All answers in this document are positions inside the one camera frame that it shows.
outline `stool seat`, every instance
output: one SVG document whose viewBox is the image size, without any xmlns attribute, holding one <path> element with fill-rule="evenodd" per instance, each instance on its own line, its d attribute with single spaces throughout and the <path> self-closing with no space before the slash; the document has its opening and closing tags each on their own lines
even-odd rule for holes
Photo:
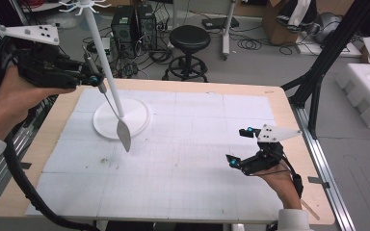
<svg viewBox="0 0 370 231">
<path fill-rule="evenodd" d="M 193 54 L 209 45 L 210 36 L 200 27 L 184 25 L 171 31 L 170 42 L 184 53 Z"/>
</svg>

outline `gray floor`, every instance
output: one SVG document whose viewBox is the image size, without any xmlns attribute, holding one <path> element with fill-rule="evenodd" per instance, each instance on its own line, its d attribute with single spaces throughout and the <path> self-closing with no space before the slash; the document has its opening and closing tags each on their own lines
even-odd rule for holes
<svg viewBox="0 0 370 231">
<path fill-rule="evenodd" d="M 187 24 L 200 25 L 203 16 L 193 15 Z M 240 18 L 239 30 L 259 25 L 251 19 Z M 98 27 L 105 28 L 110 17 L 103 17 Z M 265 38 L 262 29 L 244 33 L 256 39 Z M 72 59 L 82 60 L 82 38 L 89 37 L 85 22 L 77 28 L 60 33 L 61 45 Z M 281 86 L 305 74 L 317 57 L 304 56 L 292 48 L 291 55 L 280 53 L 279 47 L 264 45 L 259 50 L 244 50 L 232 40 L 230 56 L 224 61 L 221 34 L 212 34 L 211 44 L 197 53 L 209 71 L 211 83 L 242 85 Z M 322 86 L 317 123 L 317 135 L 329 162 L 331 171 L 344 198 L 356 230 L 370 230 L 370 129 L 365 126 L 358 112 L 347 101 L 344 92 L 335 84 L 334 78 L 349 63 L 358 59 L 339 58 L 328 72 Z M 165 65 L 153 64 L 144 71 L 149 79 L 160 80 Z M 146 79 L 140 72 L 133 78 Z M 264 226 L 246 225 L 246 230 L 264 230 Z M 314 230 L 339 230 L 337 224 L 312 226 Z M 0 230 L 64 230 L 44 218 L 8 219 L 0 218 Z"/>
</svg>

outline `computer tower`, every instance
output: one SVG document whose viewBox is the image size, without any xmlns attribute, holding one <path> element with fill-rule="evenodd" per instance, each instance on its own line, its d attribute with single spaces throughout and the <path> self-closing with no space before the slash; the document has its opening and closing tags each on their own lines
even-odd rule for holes
<svg viewBox="0 0 370 231">
<path fill-rule="evenodd" d="M 154 11 L 149 4 L 142 4 L 137 7 L 139 20 L 140 38 L 143 48 L 147 50 L 157 49 L 156 18 Z"/>
<path fill-rule="evenodd" d="M 133 6 L 117 6 L 111 22 L 116 47 L 120 58 L 135 58 L 139 31 L 137 16 Z"/>
</svg>

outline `aluminum profile rail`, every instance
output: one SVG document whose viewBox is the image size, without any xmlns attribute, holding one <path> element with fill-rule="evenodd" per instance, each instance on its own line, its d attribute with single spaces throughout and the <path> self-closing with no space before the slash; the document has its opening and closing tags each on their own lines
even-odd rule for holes
<svg viewBox="0 0 370 231">
<path fill-rule="evenodd" d="M 338 222 L 342 231 L 355 231 L 356 229 L 353 221 L 335 183 L 334 177 L 332 176 L 330 166 L 327 163 L 321 145 L 317 140 L 312 138 L 308 129 L 308 115 L 305 109 L 299 109 L 292 106 L 292 111 L 299 123 L 301 130 L 303 131 L 305 144 L 307 145 L 308 151 L 311 154 L 311 158 L 316 170 L 318 171 L 319 177 L 323 182 L 329 183 L 329 186 L 327 188 L 325 187 L 325 192 L 330 201 L 336 221 Z"/>
</svg>

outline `styrofoam box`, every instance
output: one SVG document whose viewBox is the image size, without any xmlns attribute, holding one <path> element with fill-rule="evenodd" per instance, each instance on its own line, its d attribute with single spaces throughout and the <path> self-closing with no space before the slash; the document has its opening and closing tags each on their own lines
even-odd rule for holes
<svg viewBox="0 0 370 231">
<path fill-rule="evenodd" d="M 348 64 L 335 81 L 370 128 L 370 64 Z"/>
</svg>

